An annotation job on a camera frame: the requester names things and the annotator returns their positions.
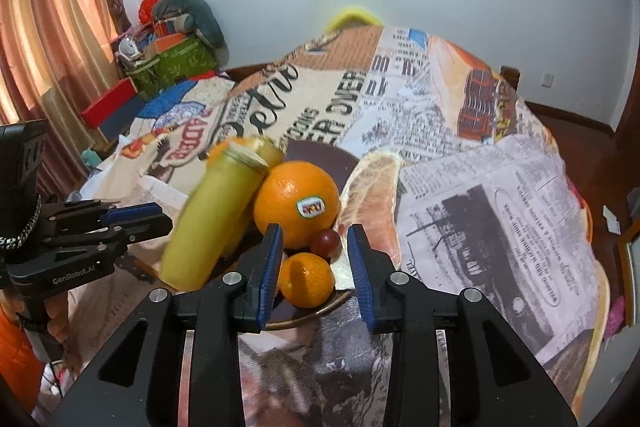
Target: wooden floor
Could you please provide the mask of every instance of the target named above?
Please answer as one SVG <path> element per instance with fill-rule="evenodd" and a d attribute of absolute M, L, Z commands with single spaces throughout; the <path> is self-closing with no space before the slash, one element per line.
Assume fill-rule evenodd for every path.
<path fill-rule="evenodd" d="M 593 251 L 609 277 L 613 300 L 622 292 L 616 252 L 619 236 L 607 230 L 602 207 L 606 205 L 616 214 L 623 231 L 629 227 L 626 195 L 640 185 L 640 158 L 620 153 L 604 132 L 549 116 L 538 117 L 556 138 L 569 178 L 589 203 Z"/>

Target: hand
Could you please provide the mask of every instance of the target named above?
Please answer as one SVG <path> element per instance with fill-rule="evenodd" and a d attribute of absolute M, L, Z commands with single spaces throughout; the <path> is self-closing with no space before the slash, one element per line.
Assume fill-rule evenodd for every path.
<path fill-rule="evenodd" d="M 24 301 L 11 288 L 0 291 L 0 307 L 6 318 L 18 324 L 18 313 L 25 310 Z M 63 342 L 69 336 L 69 301 L 68 293 L 56 295 L 44 302 L 50 321 L 47 330 L 57 341 Z"/>

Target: red grape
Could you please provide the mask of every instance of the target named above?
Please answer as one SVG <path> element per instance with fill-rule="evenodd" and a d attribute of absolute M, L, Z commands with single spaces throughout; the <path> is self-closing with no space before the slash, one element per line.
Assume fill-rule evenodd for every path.
<path fill-rule="evenodd" d="M 334 259 L 342 251 L 340 235 L 335 230 L 319 230 L 311 236 L 309 250 L 325 259 Z"/>

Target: brown plate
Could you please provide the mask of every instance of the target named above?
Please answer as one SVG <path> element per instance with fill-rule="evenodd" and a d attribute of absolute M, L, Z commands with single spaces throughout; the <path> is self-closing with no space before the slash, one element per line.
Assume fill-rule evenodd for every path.
<path fill-rule="evenodd" d="M 351 171 L 353 171 L 358 164 L 358 159 L 355 156 L 332 145 L 322 142 L 290 140 L 284 161 L 293 160 L 302 160 L 317 165 L 334 179 L 339 192 L 342 192 Z M 219 277 L 227 271 L 230 264 L 238 259 L 240 253 L 258 245 L 261 239 L 262 235 L 255 227 L 253 230 L 247 232 L 236 252 L 237 255 L 232 256 L 231 259 L 228 260 L 228 263 L 218 264 L 212 276 Z M 274 302 L 273 312 L 271 313 L 271 320 L 264 329 L 267 331 L 275 331 L 298 327 L 314 317 L 321 317 L 339 308 L 347 302 L 352 295 L 352 290 L 334 291 L 328 300 L 321 306 L 318 306 L 318 308 L 303 310 L 296 308 L 290 304 L 290 302 L 284 300 L 282 295 L 278 293 Z"/>

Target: electrical outlet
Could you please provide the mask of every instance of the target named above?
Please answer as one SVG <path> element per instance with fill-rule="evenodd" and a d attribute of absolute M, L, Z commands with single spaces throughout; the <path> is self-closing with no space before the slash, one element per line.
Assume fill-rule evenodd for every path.
<path fill-rule="evenodd" d="M 551 73 L 543 73 L 542 74 L 542 82 L 540 82 L 540 85 L 542 87 L 551 87 L 551 84 L 554 83 L 554 76 Z"/>

